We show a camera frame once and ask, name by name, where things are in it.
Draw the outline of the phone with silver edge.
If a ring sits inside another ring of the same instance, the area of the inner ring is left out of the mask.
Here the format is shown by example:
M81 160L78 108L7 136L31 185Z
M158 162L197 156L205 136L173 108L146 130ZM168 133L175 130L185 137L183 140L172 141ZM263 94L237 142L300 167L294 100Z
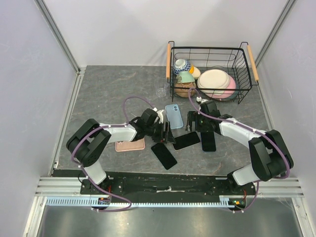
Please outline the phone with silver edge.
M174 150L179 151L198 143L200 143L200 138L198 134L194 131L194 132L190 132L190 133L176 137L175 143L173 144L173 148Z

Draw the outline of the phone with blue edge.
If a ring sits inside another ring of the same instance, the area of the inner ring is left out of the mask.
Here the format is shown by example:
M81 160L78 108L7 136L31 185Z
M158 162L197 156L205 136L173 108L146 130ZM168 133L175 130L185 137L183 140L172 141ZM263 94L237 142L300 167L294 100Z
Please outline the phone with blue edge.
M202 132L200 135L202 150L204 152L215 152L216 142L214 132Z

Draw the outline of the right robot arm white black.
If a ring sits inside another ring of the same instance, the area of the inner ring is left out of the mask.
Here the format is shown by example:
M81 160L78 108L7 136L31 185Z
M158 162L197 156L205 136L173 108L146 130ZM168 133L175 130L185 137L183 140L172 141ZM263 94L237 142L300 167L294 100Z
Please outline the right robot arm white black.
M238 194L244 185L255 181L285 179L294 161L277 130L264 131L245 125L230 115L222 115L214 101L200 96L188 112L187 129L200 133L217 133L229 137L249 149L251 164L231 172L226 182L227 191Z

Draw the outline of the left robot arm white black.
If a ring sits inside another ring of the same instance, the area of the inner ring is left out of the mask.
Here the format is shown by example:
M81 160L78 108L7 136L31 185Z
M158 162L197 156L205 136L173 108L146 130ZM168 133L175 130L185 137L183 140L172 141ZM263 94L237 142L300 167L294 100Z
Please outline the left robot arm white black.
M92 180L91 188L97 194L108 190L106 172L99 162L105 146L115 142L136 142L145 136L156 143L175 143L170 122L164 119L164 110L146 109L141 116L124 124L103 124L88 119L67 141L71 159Z

